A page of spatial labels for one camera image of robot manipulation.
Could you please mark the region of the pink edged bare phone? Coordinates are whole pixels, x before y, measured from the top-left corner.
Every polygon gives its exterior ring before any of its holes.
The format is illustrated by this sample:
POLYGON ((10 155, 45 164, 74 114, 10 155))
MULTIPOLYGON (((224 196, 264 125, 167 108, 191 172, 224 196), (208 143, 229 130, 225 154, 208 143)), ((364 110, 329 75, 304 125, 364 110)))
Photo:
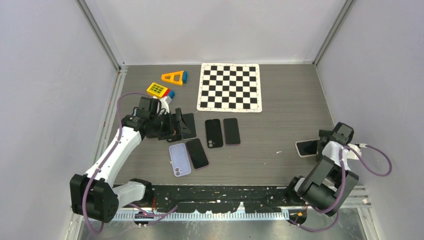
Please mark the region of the pink edged bare phone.
POLYGON ((202 143, 198 138, 187 141, 185 145, 195 170, 205 168, 209 165, 202 143))

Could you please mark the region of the purple edged bare phone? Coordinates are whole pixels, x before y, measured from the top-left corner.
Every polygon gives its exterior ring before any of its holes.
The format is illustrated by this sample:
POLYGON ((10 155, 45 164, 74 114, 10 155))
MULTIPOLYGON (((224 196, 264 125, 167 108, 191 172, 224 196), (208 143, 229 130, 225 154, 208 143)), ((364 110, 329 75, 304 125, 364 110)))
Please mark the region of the purple edged bare phone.
POLYGON ((241 144, 239 124, 236 118, 225 118, 223 120, 225 144, 227 146, 237 146, 241 144))

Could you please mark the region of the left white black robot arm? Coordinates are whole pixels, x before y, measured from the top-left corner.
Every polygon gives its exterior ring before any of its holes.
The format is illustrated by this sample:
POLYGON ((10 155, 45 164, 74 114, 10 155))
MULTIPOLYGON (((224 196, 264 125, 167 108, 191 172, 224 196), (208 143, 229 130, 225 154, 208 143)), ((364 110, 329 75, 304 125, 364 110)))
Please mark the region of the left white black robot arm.
POLYGON ((133 178, 115 186, 115 180, 132 151, 145 138, 176 142, 188 135, 180 108, 169 109, 169 97, 158 99, 142 96, 132 113, 120 120, 113 141, 84 174, 70 180, 73 213, 102 223, 109 223, 118 209, 132 203, 148 207, 154 199, 152 183, 133 178))

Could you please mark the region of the lavender phone case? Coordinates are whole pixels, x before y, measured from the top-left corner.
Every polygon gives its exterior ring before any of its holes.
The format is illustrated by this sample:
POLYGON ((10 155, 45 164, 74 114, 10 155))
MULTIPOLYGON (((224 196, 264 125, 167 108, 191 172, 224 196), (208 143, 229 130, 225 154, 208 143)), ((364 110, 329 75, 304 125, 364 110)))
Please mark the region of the lavender phone case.
POLYGON ((191 173, 189 155, 184 143, 171 145, 169 147, 169 154, 175 177, 182 177, 191 173))

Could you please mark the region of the white edged bare phone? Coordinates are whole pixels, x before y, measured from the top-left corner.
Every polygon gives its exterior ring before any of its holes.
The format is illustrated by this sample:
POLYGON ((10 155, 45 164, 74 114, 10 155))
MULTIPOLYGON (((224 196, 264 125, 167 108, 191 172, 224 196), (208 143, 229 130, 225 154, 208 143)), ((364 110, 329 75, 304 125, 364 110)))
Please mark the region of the white edged bare phone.
POLYGON ((193 113, 185 113, 182 115, 187 129, 189 130, 189 133, 182 134, 183 140, 192 140, 197 137, 197 131, 196 131, 196 124, 195 124, 195 118, 193 113))

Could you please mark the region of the phone with pink edge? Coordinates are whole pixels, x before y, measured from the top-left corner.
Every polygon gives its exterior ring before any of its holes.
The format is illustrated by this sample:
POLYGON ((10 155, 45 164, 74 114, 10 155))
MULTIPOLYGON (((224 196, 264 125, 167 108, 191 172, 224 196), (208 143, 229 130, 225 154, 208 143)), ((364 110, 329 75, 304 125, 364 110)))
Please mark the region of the phone with pink edge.
POLYGON ((318 153, 318 142, 318 139, 297 141, 295 149, 298 156, 301 158, 316 156, 318 153))

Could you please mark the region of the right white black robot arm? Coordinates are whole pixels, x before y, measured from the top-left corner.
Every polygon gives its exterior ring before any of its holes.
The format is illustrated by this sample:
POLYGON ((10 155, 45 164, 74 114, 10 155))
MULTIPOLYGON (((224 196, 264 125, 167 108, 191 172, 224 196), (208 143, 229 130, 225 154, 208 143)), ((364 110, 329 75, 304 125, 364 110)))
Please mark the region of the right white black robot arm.
POLYGON ((338 122, 332 130, 319 130, 318 139, 295 143, 301 157, 315 157, 316 165, 306 176, 295 176, 285 198, 291 205, 309 204, 329 217, 337 213, 359 181, 348 167, 348 149, 354 129, 338 122))

